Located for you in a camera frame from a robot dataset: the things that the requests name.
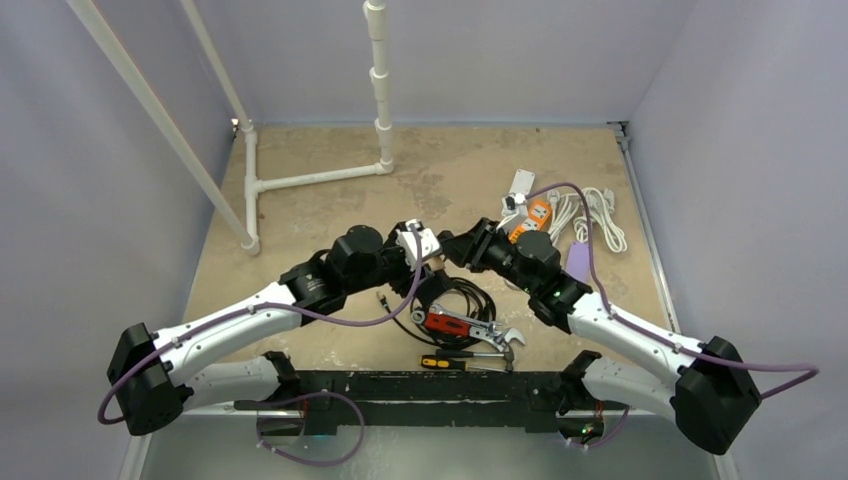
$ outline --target red tool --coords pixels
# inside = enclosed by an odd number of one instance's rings
[[[471,325],[457,320],[450,315],[441,315],[434,312],[429,312],[424,320],[424,326],[436,332],[447,333],[459,337],[469,336]]]

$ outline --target white extension cord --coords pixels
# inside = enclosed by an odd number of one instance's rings
[[[604,232],[604,240],[607,247],[613,253],[622,253],[627,250],[627,242],[624,240],[624,230],[618,227],[612,219],[612,214],[615,213],[615,194],[612,190],[606,188],[603,192],[597,188],[583,189],[583,195],[586,196],[586,202],[589,204],[589,212],[592,222],[601,227]],[[569,193],[565,196],[557,190],[548,192],[548,203],[553,209],[551,218],[551,227],[548,233],[551,235],[551,243],[557,244],[562,231],[568,222],[577,215],[580,210],[580,199],[576,193]],[[574,232],[577,235],[577,241],[586,243],[586,212],[574,218]]]

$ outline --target yellow screwdriver handle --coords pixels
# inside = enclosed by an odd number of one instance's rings
[[[465,370],[465,362],[440,358],[435,355],[421,355],[421,366],[430,370]]]

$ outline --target stained floor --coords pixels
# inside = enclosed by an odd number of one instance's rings
[[[515,170],[536,173],[535,187],[568,180],[581,187],[611,188],[616,194],[616,223],[626,232],[629,249],[609,252],[595,239],[601,281],[622,308],[667,327],[659,302],[648,248],[621,153],[610,130],[566,128],[398,128],[396,168],[371,176],[263,193],[259,201],[261,253],[248,256],[220,216],[210,226],[197,269],[186,321],[242,300],[279,278],[316,250],[356,224],[384,236],[397,222],[419,218],[435,232],[464,232],[482,216],[500,218],[500,197]],[[259,130],[258,174],[272,179],[368,165],[379,158],[370,128],[287,128]],[[222,191],[244,215],[244,142],[236,140]],[[560,247],[574,240],[569,226]],[[561,370],[583,349],[604,352],[587,340],[570,337],[535,319],[522,292],[506,288],[493,274],[471,275],[448,267],[452,275],[472,279],[495,299],[501,321],[521,330],[525,347],[516,349],[516,369]],[[379,289],[397,305],[389,288]],[[336,316],[370,320],[383,315],[371,291],[350,297]],[[408,316],[401,316],[408,322]],[[475,349],[485,351],[485,346]],[[416,342],[392,322],[350,328],[314,322],[296,331],[268,337],[226,360],[253,358],[269,350],[285,351],[299,369],[418,369],[418,358],[432,347]],[[498,366],[496,360],[480,364]]]

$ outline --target white pvc pipe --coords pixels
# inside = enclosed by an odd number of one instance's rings
[[[258,180],[256,182],[256,191],[261,193],[277,188],[296,187],[299,185],[309,185],[312,183],[330,182],[333,180],[342,180],[345,178],[364,177],[366,175],[380,175],[388,173],[383,171],[381,163],[367,165],[365,167],[345,168],[342,170],[333,170],[330,172],[309,173],[299,175],[297,177],[276,178],[274,180]]]
[[[259,192],[256,190],[256,130],[245,132],[245,173],[244,173],[244,200],[245,200],[245,221],[247,223],[247,233],[256,241],[256,253],[259,253],[259,230],[257,227],[257,210],[256,204],[259,201]]]
[[[368,35],[371,37],[371,50],[374,66],[369,74],[374,85],[374,98],[377,100],[377,119],[374,127],[380,142],[381,173],[394,169],[392,157],[392,114],[389,109],[389,69],[386,61],[386,4],[384,0],[365,0],[362,5],[365,19],[368,21]]]
[[[150,118],[159,127],[162,135],[168,140],[171,147],[177,152],[180,160],[183,161],[186,168],[194,176],[194,179],[200,184],[200,188],[209,197],[209,200],[215,205],[215,209],[224,217],[230,229],[235,233],[241,242],[242,247],[248,253],[254,254],[259,251],[259,245],[256,239],[252,238],[247,230],[241,225],[236,213],[230,208],[221,191],[218,190],[218,185],[209,172],[203,168],[200,159],[191,149],[191,146],[186,141],[180,132],[179,127],[174,123],[174,120],[168,114],[168,111],[156,97],[156,93],[145,80],[144,75],[139,70],[138,66],[133,62],[132,57],[124,49],[121,41],[112,31],[109,23],[103,18],[103,14],[94,4],[92,0],[67,0],[68,5],[79,17],[80,22],[88,30],[88,33],[97,43],[121,78],[124,79],[127,86],[130,87],[135,94],[141,106],[150,115]]]
[[[200,41],[200,46],[203,47],[203,51],[212,65],[212,70],[215,71],[218,81],[221,82],[224,94],[230,101],[230,105],[233,106],[233,111],[235,111],[236,117],[239,119],[239,126],[245,133],[253,130],[253,123],[247,116],[247,111],[245,111],[244,105],[239,100],[238,94],[236,94],[233,82],[227,74],[227,69],[224,68],[224,63],[218,55],[218,50],[215,49],[215,44],[212,43],[212,37],[209,36],[209,31],[206,30],[206,25],[203,23],[200,12],[197,10],[197,5],[195,5],[194,0],[180,0],[180,3],[183,4],[183,9],[186,15],[188,15],[188,20],[194,29],[194,33],[197,35],[197,39]]]

